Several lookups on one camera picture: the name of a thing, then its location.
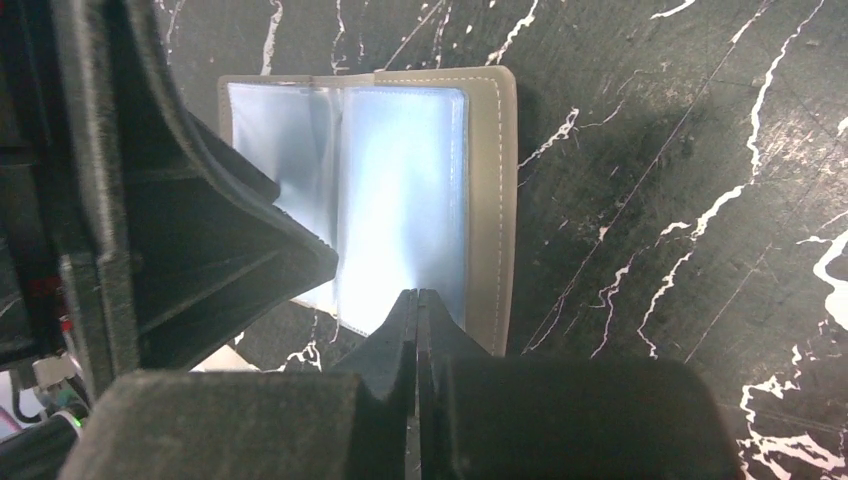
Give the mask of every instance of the tabletop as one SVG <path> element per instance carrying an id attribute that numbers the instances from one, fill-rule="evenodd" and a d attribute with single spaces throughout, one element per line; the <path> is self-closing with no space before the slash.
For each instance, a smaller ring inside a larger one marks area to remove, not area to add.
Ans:
<path id="1" fill-rule="evenodd" d="M 212 128 L 221 75 L 507 66 L 520 145 L 508 354 L 684 362 L 751 476 L 848 475 L 843 0 L 155 8 L 184 101 Z M 286 304 L 233 343 L 263 369 L 321 368 L 358 340 Z"/>

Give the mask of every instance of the white stitching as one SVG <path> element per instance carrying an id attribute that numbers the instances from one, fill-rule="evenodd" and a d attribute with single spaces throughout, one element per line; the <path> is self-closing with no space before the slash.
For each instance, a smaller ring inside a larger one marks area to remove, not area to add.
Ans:
<path id="1" fill-rule="evenodd" d="M 401 80 L 374 80 L 374 81 L 363 81 L 363 82 L 313 82 L 313 81 L 291 81 L 291 82 L 274 82 L 274 81 L 265 81 L 265 82 L 242 82 L 241 84 L 273 84 L 273 85 L 310 85 L 315 87 L 350 87 L 357 85 L 379 85 L 379 84 L 387 84 L 387 83 L 433 83 L 433 82 L 445 82 L 452 80 L 484 80 L 487 82 L 491 82 L 495 87 L 495 95 L 497 96 L 498 101 L 498 271 L 497 271 L 497 293 L 495 295 L 495 328 L 492 332 L 492 353 L 495 351 L 495 345 L 497 343 L 498 338 L 498 329 L 500 328 L 501 318 L 500 318 L 500 309 L 501 309 L 501 269 L 503 267 L 503 113 L 502 113 L 502 100 L 501 100 L 501 92 L 498 89 L 497 80 L 490 77 L 439 77 L 439 78 L 426 78 L 426 79 L 401 79 Z"/>

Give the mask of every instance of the black marble surface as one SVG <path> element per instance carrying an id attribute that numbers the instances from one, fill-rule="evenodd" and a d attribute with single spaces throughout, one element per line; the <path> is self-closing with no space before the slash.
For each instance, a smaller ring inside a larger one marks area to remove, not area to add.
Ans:
<path id="1" fill-rule="evenodd" d="M 225 74 L 508 66 L 521 153 L 509 352 L 686 362 L 750 476 L 848 476 L 845 0 L 156 8 L 185 102 L 213 128 Z M 237 349 L 265 369 L 317 368 L 357 341 L 284 305 Z"/>

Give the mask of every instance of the cable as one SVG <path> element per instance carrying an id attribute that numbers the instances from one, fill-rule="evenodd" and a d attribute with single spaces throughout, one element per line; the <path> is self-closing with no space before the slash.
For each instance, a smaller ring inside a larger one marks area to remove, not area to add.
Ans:
<path id="1" fill-rule="evenodd" d="M 9 372 L 9 379 L 12 381 L 12 413 L 15 414 L 18 420 L 23 423 L 39 423 L 41 417 L 35 415 L 33 417 L 24 415 L 21 411 L 21 382 L 18 378 L 18 373 L 15 371 Z"/>
<path id="2" fill-rule="evenodd" d="M 21 430 L 23 430 L 23 428 L 21 428 L 21 425 L 17 422 L 17 420 L 15 420 L 15 417 L 9 415 L 9 412 L 7 412 L 6 409 L 3 407 L 0 407 L 0 420 L 2 420 L 3 423 L 8 425 L 13 432 L 20 432 Z"/>

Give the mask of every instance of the wallet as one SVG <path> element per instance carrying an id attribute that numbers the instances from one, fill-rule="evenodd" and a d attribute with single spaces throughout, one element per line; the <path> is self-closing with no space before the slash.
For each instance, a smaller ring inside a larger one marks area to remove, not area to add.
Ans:
<path id="1" fill-rule="evenodd" d="M 220 133 L 275 205 L 338 252 L 295 300 L 362 335 L 408 288 L 503 355 L 515 251 L 517 108 L 504 67 L 225 76 Z"/>

